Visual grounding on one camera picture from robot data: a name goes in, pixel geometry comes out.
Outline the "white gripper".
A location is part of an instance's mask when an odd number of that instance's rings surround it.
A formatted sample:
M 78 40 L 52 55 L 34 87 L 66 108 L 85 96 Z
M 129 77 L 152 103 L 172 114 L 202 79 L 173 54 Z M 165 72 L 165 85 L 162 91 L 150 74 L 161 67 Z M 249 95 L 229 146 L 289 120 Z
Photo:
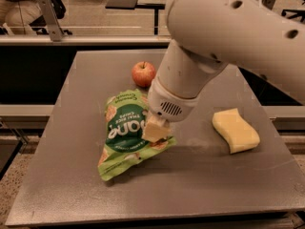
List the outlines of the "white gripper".
M 142 138 L 150 142 L 166 138 L 171 133 L 170 122 L 186 119 L 198 100 L 198 97 L 187 99 L 171 94 L 158 78 L 154 79 L 148 92 L 150 112 L 146 117 Z

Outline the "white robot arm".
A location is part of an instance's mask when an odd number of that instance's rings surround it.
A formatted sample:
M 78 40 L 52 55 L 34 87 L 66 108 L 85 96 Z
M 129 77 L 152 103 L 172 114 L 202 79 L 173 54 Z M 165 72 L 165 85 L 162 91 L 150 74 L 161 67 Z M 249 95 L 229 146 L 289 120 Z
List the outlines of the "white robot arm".
M 143 137 L 165 138 L 184 120 L 205 85 L 234 64 L 305 101 L 305 27 L 260 0 L 167 0 L 171 42 L 148 93 Z

